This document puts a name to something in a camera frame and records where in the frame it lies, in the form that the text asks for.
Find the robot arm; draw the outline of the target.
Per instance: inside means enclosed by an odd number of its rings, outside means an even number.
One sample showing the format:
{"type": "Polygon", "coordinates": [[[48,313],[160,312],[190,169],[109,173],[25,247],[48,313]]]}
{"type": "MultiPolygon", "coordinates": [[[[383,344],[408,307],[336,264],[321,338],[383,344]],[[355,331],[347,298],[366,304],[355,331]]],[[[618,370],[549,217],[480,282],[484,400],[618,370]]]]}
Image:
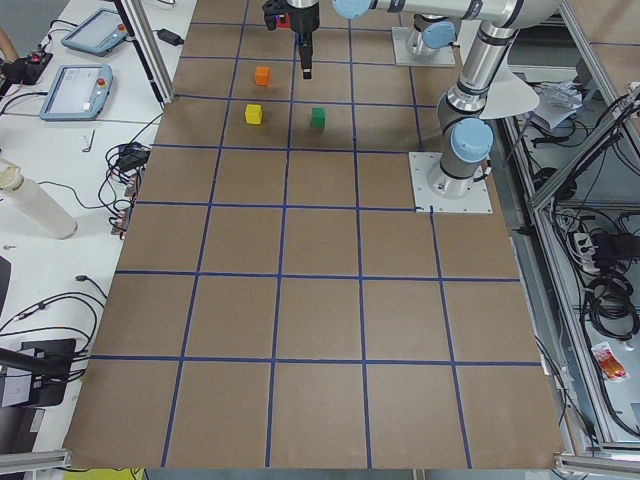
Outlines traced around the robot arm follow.
{"type": "Polygon", "coordinates": [[[405,47],[414,56],[426,57],[450,47],[455,39],[456,26],[448,17],[414,14],[405,47]]]}
{"type": "Polygon", "coordinates": [[[475,172],[488,159],[493,144],[484,122],[491,85],[506,64],[520,30],[536,26],[559,7],[557,1],[334,1],[334,10],[354,20],[371,10],[407,11],[418,15],[478,20],[458,80],[439,101],[437,115],[443,135],[439,163],[427,175],[436,195],[458,200],[475,182],[475,172]]]}

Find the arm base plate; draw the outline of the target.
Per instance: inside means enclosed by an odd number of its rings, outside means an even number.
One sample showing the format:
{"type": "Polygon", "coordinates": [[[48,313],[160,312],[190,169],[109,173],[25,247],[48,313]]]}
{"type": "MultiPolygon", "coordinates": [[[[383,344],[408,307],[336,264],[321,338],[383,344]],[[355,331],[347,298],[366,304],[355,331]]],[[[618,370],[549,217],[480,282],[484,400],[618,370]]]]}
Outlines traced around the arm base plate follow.
{"type": "Polygon", "coordinates": [[[456,65],[451,46],[429,48],[413,27],[393,27],[391,38],[396,65],[436,68],[453,68],[456,65]]]}
{"type": "Polygon", "coordinates": [[[408,154],[414,210],[417,213],[488,215],[493,208],[481,167],[468,179],[445,175],[439,152],[408,154]]]}

